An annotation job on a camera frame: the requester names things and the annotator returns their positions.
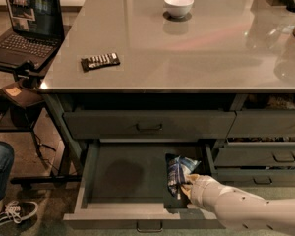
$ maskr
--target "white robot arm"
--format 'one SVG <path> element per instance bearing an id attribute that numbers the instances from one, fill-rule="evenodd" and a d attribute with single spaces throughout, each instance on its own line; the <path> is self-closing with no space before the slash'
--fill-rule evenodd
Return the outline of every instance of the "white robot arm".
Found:
<path id="1" fill-rule="evenodd" d="M 195 206 L 213 212 L 225 228 L 267 229 L 295 235 L 295 199 L 265 200 L 225 186 L 210 176 L 190 175 L 182 190 Z"/>

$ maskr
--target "laptop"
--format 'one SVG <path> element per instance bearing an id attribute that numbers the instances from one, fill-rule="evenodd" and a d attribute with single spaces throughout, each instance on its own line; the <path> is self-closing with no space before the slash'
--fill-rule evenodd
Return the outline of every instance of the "laptop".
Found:
<path id="1" fill-rule="evenodd" d="M 39 72 L 60 48 L 60 0 L 6 0 L 12 30 L 0 36 L 0 67 Z"/>

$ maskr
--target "drawer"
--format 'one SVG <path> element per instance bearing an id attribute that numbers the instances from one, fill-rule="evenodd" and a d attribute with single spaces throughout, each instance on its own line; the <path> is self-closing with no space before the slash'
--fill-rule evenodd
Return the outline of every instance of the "drawer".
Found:
<path id="1" fill-rule="evenodd" d="M 235 118 L 222 111 L 98 111 L 64 114 L 74 139 L 225 139 Z"/>
<path id="2" fill-rule="evenodd" d="M 64 220 L 73 228 L 222 228 L 207 211 L 188 206 L 167 190 L 165 155 L 202 160 L 197 144 L 91 144 L 75 211 Z M 205 174 L 203 163 L 198 173 Z"/>
<path id="3" fill-rule="evenodd" d="M 295 187 L 295 170 L 219 169 L 216 180 L 238 187 Z"/>
<path id="4" fill-rule="evenodd" d="M 295 110 L 236 112 L 229 138 L 295 137 Z"/>
<path id="5" fill-rule="evenodd" d="M 221 147 L 214 165 L 216 167 L 295 166 L 295 144 Z"/>

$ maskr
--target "gray table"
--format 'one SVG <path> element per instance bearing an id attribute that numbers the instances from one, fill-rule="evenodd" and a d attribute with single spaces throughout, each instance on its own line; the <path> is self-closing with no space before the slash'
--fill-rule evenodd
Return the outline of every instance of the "gray table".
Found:
<path id="1" fill-rule="evenodd" d="M 195 0 L 190 14 L 180 21 L 167 15 L 163 0 L 86 0 L 40 91 L 66 146 L 77 158 L 81 158 L 87 142 L 95 140 L 87 161 L 96 160 L 98 154 L 100 157 L 105 153 L 100 152 L 99 139 L 111 139 L 112 134 L 116 135 L 114 132 L 124 128 L 115 125 L 125 118 L 136 123 L 137 117 L 154 120 L 161 116 L 165 125 L 141 130 L 138 123 L 132 126 L 126 123 L 128 133 L 118 133 L 117 139 L 140 138 L 146 142 L 155 137 L 177 139 L 179 134 L 183 139 L 194 140 L 193 135 L 199 134 L 196 139 L 216 139 L 214 148 L 220 148 L 236 119 L 236 111 L 241 112 L 246 93 L 295 93 L 294 25 L 295 14 L 284 7 L 271 7 L 265 0 Z M 81 58 L 110 52 L 119 55 L 120 66 L 83 72 Z M 181 121 L 180 113 L 187 118 L 186 123 Z M 255 113 L 249 112 L 248 117 L 246 113 L 244 120 L 251 125 L 249 118 Z M 294 122 L 295 113 L 289 114 Z M 271 123 L 290 115 L 260 114 L 263 120 L 274 117 Z M 175 122 L 178 119 L 186 129 L 181 133 Z M 194 121 L 200 126 L 204 124 L 195 133 Z M 172 130 L 166 130 L 166 122 L 172 125 Z M 279 132 L 284 133 L 285 129 L 289 132 L 286 128 L 289 126 L 284 127 L 284 130 L 278 128 Z M 103 146 L 106 149 L 111 157 L 120 156 L 110 144 Z M 128 149 L 140 150 L 120 147 L 121 151 Z M 146 147 L 142 151 L 148 154 Z M 217 174 L 212 158 L 208 161 L 212 174 Z M 85 173 L 96 181 L 100 174 L 95 173 L 94 165 L 92 162 L 86 166 Z M 98 224 L 92 223 L 93 220 L 122 217 L 120 209 L 116 215 L 110 213 L 115 211 L 110 206 L 106 210 L 107 204 L 101 204 L 105 216 L 97 214 L 96 209 L 85 210 L 84 207 L 92 209 L 98 205 L 83 204 L 95 190 L 93 183 L 86 180 L 78 196 L 77 214 L 68 215 L 67 220 L 74 220 L 73 224 L 80 227 L 96 227 Z M 150 212 L 151 217 L 159 219 L 154 210 Z M 136 226 L 135 215 L 127 213 L 124 218 L 130 219 L 131 225 L 116 222 L 114 226 Z M 144 213 L 140 218 L 147 219 Z M 181 224 L 176 222 L 169 222 L 169 226 L 178 228 Z"/>
<path id="2" fill-rule="evenodd" d="M 42 85 L 46 92 L 295 91 L 295 14 L 264 0 L 87 0 Z M 84 73 L 80 59 L 121 65 Z"/>

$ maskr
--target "floor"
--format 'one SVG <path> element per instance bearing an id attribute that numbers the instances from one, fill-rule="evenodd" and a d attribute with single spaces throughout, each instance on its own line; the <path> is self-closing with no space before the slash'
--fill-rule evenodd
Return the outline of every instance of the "floor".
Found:
<path id="1" fill-rule="evenodd" d="M 64 24 L 71 25 L 77 16 L 75 12 L 63 13 Z M 10 26 L 7 14 L 0 11 L 0 34 Z M 13 82 L 10 74 L 0 72 L 0 88 Z M 43 111 L 35 126 L 35 132 L 44 144 L 57 147 L 60 137 L 47 113 Z M 35 153 L 34 143 L 30 133 L 0 133 L 0 141 L 11 144 L 15 150 L 15 163 L 11 177 L 49 175 L 54 158 L 54 151 L 42 147 L 42 159 Z M 31 200 L 39 204 L 37 216 L 30 221 L 15 225 L 9 223 L 0 227 L 4 236 L 42 236 L 42 235 L 137 235 L 136 230 L 75 230 L 62 221 L 64 213 L 74 211 L 75 199 L 79 183 L 67 184 L 34 184 L 30 190 L 24 190 L 20 185 L 8 184 L 5 203 L 10 200 Z M 246 188 L 254 194 L 266 199 L 295 198 L 295 188 Z M 282 235 L 270 231 L 245 231 L 235 233 L 229 230 L 164 230 L 161 235 Z"/>

